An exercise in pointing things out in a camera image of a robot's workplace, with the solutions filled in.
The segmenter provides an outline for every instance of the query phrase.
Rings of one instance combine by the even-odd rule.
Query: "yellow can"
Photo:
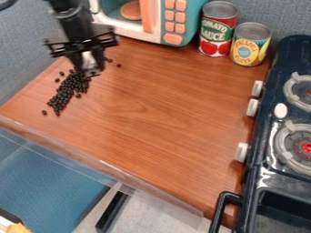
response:
[[[257,66],[265,60],[270,41],[271,31],[267,26],[243,23],[236,27],[230,57],[241,66]]]

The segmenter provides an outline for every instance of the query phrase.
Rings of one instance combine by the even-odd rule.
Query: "metal can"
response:
[[[265,25],[254,22],[238,25],[230,57],[241,66],[257,66],[264,61],[270,40],[271,31]]]
[[[228,2],[214,1],[203,6],[199,51],[208,56],[229,54],[238,11]]]

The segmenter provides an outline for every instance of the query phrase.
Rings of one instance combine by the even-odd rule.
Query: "clear plastic edge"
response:
[[[70,147],[69,145],[57,139],[34,130],[31,127],[15,122],[14,120],[5,116],[0,116],[0,128],[7,130],[17,136],[23,137],[30,142],[34,142],[40,147],[56,152],[62,157],[72,159],[82,164],[82,166],[87,166],[98,172],[104,173],[105,175],[111,177],[111,179],[97,179],[98,182],[112,189],[115,188],[117,191],[123,192],[130,197],[139,198],[140,201],[143,201],[146,204],[150,204],[154,208],[159,208],[171,217],[176,218],[193,228],[198,229],[202,223],[204,213],[201,210],[185,203],[179,198],[167,194],[165,191],[152,186],[151,184],[138,177],[126,173],[124,170],[118,167],[114,167],[103,160],[92,157],[91,155],[88,155],[81,150]],[[29,143],[25,143],[23,147],[29,149]],[[68,166],[66,163],[61,163],[61,165],[73,170],[76,169],[76,167]],[[116,185],[118,182],[121,182],[124,185],[121,187]],[[149,196],[152,198],[145,198],[145,193],[149,194]]]

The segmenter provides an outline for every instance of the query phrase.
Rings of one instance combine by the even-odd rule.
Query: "wooden countertop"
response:
[[[201,56],[194,45],[173,48],[128,38],[107,49],[106,56],[114,63],[107,63],[88,93],[73,98],[60,117],[46,102],[55,94],[58,72],[71,68],[65,58],[3,105],[0,114],[159,187],[211,218],[220,192],[240,191],[242,165],[234,154],[250,134],[253,120],[245,116],[246,106],[268,62],[243,67],[227,56]],[[106,171],[100,163],[85,163]],[[228,211],[229,225],[232,216]]]

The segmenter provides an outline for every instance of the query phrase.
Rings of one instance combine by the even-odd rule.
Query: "can lid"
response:
[[[236,27],[236,35],[248,40],[265,40],[271,36],[271,31],[265,25],[247,22]]]
[[[203,6],[203,13],[207,17],[227,19],[237,16],[237,8],[225,1],[209,2]]]

